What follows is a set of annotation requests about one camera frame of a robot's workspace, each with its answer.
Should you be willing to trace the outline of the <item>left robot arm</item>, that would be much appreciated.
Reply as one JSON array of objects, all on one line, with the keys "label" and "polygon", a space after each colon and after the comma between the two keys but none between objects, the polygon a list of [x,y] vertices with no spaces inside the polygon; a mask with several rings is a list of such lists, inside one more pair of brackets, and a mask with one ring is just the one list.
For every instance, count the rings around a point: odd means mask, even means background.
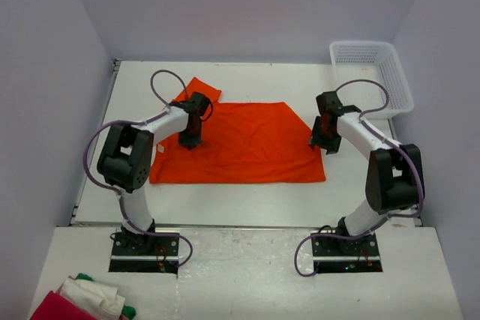
[{"label": "left robot arm", "polygon": [[105,186],[118,194],[123,227],[131,232],[130,247],[149,254],[156,244],[155,224],[146,201],[155,146],[176,134],[181,147],[194,149],[202,143],[202,126],[213,113],[213,103],[204,94],[174,101],[160,114],[144,121],[114,121],[97,161]]}]

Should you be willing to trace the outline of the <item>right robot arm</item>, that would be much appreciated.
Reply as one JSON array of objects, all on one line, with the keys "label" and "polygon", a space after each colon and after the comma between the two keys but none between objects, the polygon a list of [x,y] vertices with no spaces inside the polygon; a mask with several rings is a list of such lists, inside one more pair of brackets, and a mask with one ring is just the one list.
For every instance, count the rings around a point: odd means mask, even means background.
[{"label": "right robot arm", "polygon": [[336,154],[345,139],[367,160],[365,200],[339,220],[333,235],[336,249],[350,255],[361,246],[361,238],[390,218],[407,218],[407,210],[422,209],[422,156],[416,145],[402,145],[381,133],[357,106],[342,104],[336,91],[318,95],[316,104],[320,114],[315,118],[310,147]]}]

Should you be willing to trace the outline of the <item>orange t shirt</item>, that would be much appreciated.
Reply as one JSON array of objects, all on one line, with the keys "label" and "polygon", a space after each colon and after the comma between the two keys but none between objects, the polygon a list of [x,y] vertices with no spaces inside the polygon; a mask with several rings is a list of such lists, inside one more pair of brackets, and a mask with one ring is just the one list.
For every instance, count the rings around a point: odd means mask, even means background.
[{"label": "orange t shirt", "polygon": [[324,182],[321,153],[310,146],[311,129],[284,102],[222,103],[222,92],[194,77],[177,95],[199,92],[213,103],[192,150],[174,134],[157,144],[151,184],[266,184]]}]

